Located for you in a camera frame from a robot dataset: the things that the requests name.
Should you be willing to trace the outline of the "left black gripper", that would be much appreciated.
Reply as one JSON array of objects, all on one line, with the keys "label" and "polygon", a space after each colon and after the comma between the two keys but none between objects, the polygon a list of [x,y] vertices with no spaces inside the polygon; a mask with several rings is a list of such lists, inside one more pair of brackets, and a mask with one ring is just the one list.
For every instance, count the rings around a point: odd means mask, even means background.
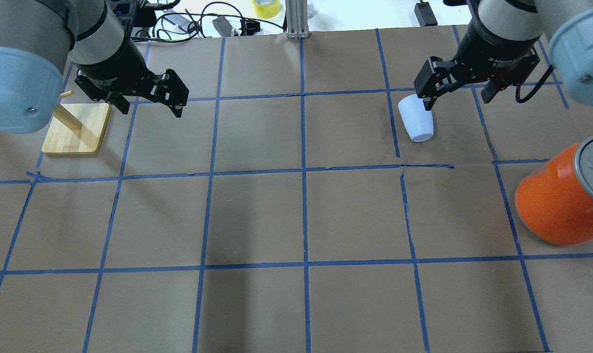
[{"label": "left black gripper", "polygon": [[122,114],[129,113],[130,103],[125,96],[149,99],[161,103],[181,118],[187,105],[189,90],[173,69],[153,74],[148,69],[135,43],[127,38],[108,59],[94,64],[75,63],[78,69],[74,83],[95,101],[104,101]]}]

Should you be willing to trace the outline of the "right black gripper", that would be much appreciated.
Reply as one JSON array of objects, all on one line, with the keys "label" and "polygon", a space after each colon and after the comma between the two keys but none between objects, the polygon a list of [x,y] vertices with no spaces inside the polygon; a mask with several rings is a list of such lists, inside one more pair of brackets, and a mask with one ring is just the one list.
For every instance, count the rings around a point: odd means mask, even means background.
[{"label": "right black gripper", "polygon": [[471,22],[453,60],[426,59],[413,81],[416,96],[422,99],[425,110],[432,110],[438,98],[456,90],[456,79],[463,83],[487,82],[482,101],[491,103],[499,92],[524,83],[534,71],[540,62],[535,42],[504,39],[479,22]]}]

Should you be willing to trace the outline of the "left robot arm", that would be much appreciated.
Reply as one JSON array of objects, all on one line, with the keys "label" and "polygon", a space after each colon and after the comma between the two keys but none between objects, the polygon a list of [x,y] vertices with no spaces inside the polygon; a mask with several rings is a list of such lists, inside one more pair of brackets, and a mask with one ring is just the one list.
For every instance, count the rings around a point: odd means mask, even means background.
[{"label": "left robot arm", "polygon": [[74,63],[75,83],[94,102],[128,113],[128,97],[168,107],[178,118],[189,90],[175,70],[148,69],[132,38],[145,0],[0,0],[0,132],[25,134],[52,119]]}]

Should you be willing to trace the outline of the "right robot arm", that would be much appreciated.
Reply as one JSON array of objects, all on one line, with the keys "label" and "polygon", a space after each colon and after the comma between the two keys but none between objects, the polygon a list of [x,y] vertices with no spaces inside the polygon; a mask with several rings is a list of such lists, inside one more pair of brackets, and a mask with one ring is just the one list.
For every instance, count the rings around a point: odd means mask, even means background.
[{"label": "right robot arm", "polygon": [[540,61],[534,48],[549,40],[545,83],[557,70],[576,102],[593,106],[593,0],[448,0],[466,5],[471,22],[450,60],[429,57],[413,82],[424,109],[471,83],[484,83],[484,103],[510,86],[520,89]]}]

